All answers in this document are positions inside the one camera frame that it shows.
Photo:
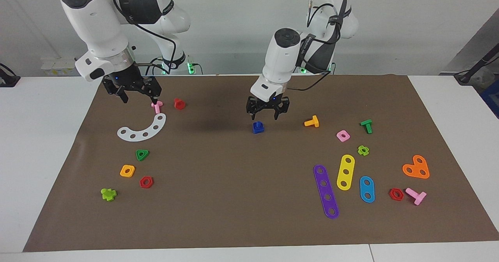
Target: pink square nut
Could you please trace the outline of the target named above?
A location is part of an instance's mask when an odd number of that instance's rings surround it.
[[[336,137],[341,141],[345,142],[350,139],[350,135],[346,131],[340,131],[336,134]]]

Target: white wall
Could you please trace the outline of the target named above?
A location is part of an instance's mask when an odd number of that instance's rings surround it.
[[[17,2],[55,48],[55,52],[50,51],[44,44],[43,50],[30,51],[35,54],[31,57],[59,54],[72,58],[85,52],[59,0]],[[180,35],[185,51],[203,64],[206,73],[255,73],[260,72],[269,40],[277,29],[305,27],[308,0],[175,2],[192,18],[191,29]],[[498,7],[499,0],[353,0],[360,29],[353,39],[338,43],[337,72],[437,75]],[[2,38],[24,37],[20,36],[25,34],[24,28],[12,30],[6,25],[6,21],[0,21]],[[138,47],[140,61],[159,55],[148,36],[130,25],[125,30],[130,42]],[[0,44],[0,60],[13,69],[26,64],[16,59],[25,55],[25,42]],[[33,61],[29,67],[25,75],[41,75],[37,72],[39,62]]]

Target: orange heart-shaped piece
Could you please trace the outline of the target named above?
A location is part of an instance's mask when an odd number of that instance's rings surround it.
[[[430,178],[430,170],[428,169],[428,164],[422,156],[415,155],[414,157],[412,157],[412,161],[414,162],[413,165],[406,164],[402,167],[402,171],[405,175],[422,179]]]

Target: blue oval piece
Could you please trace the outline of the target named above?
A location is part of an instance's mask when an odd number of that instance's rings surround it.
[[[313,173],[315,175],[317,189],[319,189],[324,214],[326,214],[329,219],[337,218],[340,215],[340,210],[336,204],[336,199],[334,198],[333,189],[331,187],[329,177],[327,176],[326,168],[321,165],[314,166]]]
[[[360,177],[360,198],[368,204],[376,199],[374,181],[369,176]]]

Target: orange bolt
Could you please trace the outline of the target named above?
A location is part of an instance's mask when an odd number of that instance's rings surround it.
[[[316,115],[313,115],[312,120],[307,120],[304,124],[305,127],[310,127],[310,126],[319,127],[319,120],[317,119]]]

